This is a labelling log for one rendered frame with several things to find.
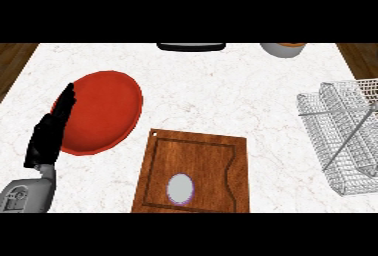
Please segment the brown wooden cutting board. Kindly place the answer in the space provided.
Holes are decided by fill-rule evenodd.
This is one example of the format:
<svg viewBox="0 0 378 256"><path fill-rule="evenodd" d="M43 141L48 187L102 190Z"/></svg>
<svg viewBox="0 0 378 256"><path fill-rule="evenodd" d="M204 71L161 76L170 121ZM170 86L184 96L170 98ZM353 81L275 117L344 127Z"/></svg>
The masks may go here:
<svg viewBox="0 0 378 256"><path fill-rule="evenodd" d="M185 173L195 192L186 205L167 197L172 176ZM135 213L247 213L250 211L247 139L154 129L132 211Z"/></svg>

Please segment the red round plate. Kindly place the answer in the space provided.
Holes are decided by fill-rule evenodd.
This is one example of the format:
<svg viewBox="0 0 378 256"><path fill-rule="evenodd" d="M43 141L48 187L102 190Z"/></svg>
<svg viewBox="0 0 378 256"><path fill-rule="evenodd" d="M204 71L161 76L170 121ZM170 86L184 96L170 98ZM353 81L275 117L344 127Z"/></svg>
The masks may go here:
<svg viewBox="0 0 378 256"><path fill-rule="evenodd" d="M132 133L142 114L144 96L135 79L99 71L74 82L76 104L67 122L62 151L76 156L111 149Z"/></svg>

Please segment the pale can with purple rim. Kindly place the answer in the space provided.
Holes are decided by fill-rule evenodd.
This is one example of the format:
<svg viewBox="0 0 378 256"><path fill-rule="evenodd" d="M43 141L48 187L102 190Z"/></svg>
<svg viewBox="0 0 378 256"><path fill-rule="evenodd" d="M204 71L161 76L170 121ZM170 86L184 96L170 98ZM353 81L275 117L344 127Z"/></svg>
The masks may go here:
<svg viewBox="0 0 378 256"><path fill-rule="evenodd" d="M170 202L178 205L186 205L194 197L195 186L191 177L185 173L172 176L167 184L167 197Z"/></svg>

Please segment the grey bowl with orange contents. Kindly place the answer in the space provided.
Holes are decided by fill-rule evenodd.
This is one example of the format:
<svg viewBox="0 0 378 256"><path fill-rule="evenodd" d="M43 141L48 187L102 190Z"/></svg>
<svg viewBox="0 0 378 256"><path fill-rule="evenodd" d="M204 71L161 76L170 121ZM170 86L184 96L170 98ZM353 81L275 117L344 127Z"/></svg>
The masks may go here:
<svg viewBox="0 0 378 256"><path fill-rule="evenodd" d="M280 58L296 57L305 48L305 43L262 43L265 51Z"/></svg>

